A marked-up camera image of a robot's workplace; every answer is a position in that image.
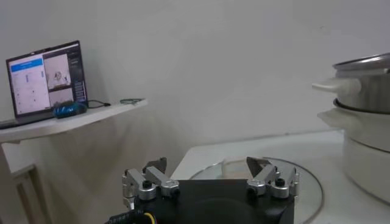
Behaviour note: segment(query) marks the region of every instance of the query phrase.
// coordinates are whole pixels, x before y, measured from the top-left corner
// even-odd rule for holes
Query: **white wall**
[[[0,61],[79,39],[91,99],[150,103],[6,153],[38,164],[55,223],[101,223],[124,209],[125,168],[167,156],[172,172],[193,145],[326,128],[316,113],[333,96],[310,84],[336,62],[389,51],[389,9],[385,0],[3,0]],[[5,63],[0,71],[5,119]]]

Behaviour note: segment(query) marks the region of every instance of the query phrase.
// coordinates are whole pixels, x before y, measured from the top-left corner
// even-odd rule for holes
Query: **glass plate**
[[[294,223],[310,223],[319,213],[324,204],[324,191],[319,180],[306,168],[292,162],[262,157],[268,159],[279,170],[283,168],[295,167],[300,173],[299,195],[296,198]],[[249,179],[252,178],[243,159],[224,159],[220,163],[211,165],[204,170],[195,173],[191,180],[214,180],[214,179]]]

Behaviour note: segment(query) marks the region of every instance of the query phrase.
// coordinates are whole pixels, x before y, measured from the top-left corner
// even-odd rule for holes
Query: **laptop screen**
[[[78,41],[9,59],[7,66],[16,116],[87,101]]]

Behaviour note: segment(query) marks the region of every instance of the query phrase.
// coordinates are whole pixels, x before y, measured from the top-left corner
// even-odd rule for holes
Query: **pot handle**
[[[330,78],[320,83],[313,83],[311,86],[313,89],[340,95],[357,94],[361,90],[359,79]]]
[[[358,117],[334,108],[317,114],[317,117],[331,127],[343,128],[349,132],[356,132],[363,129]]]

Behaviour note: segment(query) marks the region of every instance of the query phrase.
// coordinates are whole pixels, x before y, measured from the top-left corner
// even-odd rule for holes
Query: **yellow cable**
[[[148,217],[151,219],[152,224],[156,224],[156,223],[154,222],[154,217],[152,216],[152,214],[150,214],[150,213],[148,213],[148,212],[145,212],[144,215],[148,216]]]

